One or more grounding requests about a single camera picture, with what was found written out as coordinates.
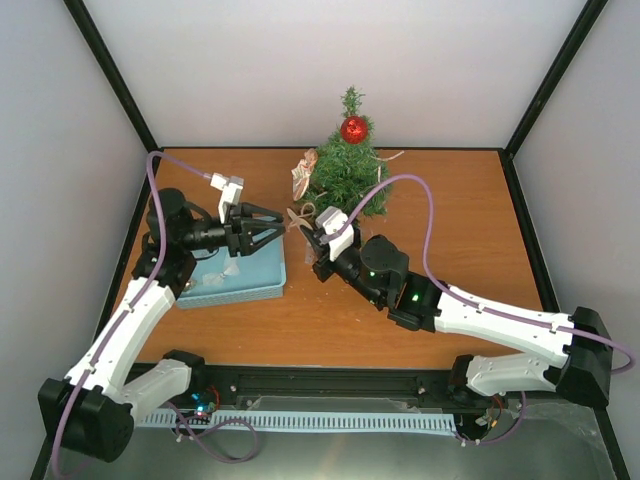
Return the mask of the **beige wooden heart ornament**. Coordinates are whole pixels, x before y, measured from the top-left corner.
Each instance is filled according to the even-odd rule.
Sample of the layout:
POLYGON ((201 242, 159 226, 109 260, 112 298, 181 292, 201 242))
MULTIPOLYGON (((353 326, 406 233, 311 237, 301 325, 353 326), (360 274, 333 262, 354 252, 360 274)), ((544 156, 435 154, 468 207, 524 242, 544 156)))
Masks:
POLYGON ((300 230, 302 227, 305 227, 311 231, 314 230, 314 226, 312 225, 313 217, 316 213, 316 207, 311 202, 304 203, 298 212, 296 212, 291 207, 286 209, 287 216, 289 218, 289 223, 286 226, 286 231, 289 232, 293 228, 297 228, 300 230))

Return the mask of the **snowman ornament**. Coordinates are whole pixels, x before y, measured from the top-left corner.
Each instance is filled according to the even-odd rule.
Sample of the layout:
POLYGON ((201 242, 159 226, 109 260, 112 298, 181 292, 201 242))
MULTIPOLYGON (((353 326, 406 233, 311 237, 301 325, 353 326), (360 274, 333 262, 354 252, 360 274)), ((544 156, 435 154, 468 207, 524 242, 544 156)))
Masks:
POLYGON ((314 148, 308 149, 303 158, 299 160, 292 174, 292 197, 294 201, 300 200, 309 188, 311 175, 318 161, 318 152, 314 148))

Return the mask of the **small green christmas tree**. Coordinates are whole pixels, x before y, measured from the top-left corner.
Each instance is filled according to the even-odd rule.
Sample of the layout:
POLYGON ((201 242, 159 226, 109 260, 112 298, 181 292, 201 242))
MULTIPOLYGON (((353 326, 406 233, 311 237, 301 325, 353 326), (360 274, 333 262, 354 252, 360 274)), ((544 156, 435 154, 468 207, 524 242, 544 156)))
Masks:
POLYGON ((373 145, 374 122, 361 112, 364 93, 354 86, 341 96, 341 121, 315 148, 317 160, 299 204, 317 214, 329 206, 349 214, 367 193, 390 176, 389 161, 373 145))

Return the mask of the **red ball ornament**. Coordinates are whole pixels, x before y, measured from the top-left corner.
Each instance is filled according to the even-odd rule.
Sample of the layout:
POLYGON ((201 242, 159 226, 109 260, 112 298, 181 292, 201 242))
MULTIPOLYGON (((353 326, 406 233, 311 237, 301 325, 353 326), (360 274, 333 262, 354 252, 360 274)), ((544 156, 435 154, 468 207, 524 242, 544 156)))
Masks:
POLYGON ((360 144, 369 136, 368 122, 362 116, 348 116, 340 126, 340 135, 348 144, 360 144))

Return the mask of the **clear plastic battery box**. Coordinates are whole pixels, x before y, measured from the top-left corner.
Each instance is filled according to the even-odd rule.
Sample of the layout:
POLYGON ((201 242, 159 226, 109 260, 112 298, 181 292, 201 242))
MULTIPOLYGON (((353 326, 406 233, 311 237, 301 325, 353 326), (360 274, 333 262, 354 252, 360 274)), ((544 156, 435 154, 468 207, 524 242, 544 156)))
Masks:
POLYGON ((311 244, 306 243, 305 245, 305 263, 307 265, 313 265, 316 261, 316 254, 311 244))

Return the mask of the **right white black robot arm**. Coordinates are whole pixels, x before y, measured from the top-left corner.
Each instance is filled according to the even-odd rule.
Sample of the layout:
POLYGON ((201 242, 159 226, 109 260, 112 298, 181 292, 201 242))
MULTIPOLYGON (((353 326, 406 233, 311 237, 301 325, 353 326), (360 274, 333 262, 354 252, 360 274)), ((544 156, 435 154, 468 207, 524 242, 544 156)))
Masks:
POLYGON ((578 405, 609 404, 613 349, 600 315, 538 312, 478 298, 409 269, 409 257, 383 235, 366 243, 356 232, 324 244, 321 232, 301 229, 313 249, 316 277, 340 277, 396 325, 410 331, 460 334, 513 349, 497 357, 458 356, 449 389, 464 402, 511 391, 554 392, 578 405))

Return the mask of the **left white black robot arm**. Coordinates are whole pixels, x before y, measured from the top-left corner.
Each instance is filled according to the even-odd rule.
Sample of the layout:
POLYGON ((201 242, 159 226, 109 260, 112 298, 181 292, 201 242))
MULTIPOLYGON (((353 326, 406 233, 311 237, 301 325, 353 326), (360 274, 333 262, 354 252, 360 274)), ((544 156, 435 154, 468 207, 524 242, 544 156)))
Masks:
POLYGON ((175 188, 152 193, 148 232, 125 294, 89 350, 61 380, 48 379, 38 403, 48 438, 61 448, 104 462, 116 460, 134 427, 180 396, 201 400, 208 390, 203 357, 172 350, 150 370, 128 375, 162 317, 185 290, 198 250, 250 256, 282 236, 280 213, 233 202, 218 217, 175 188))

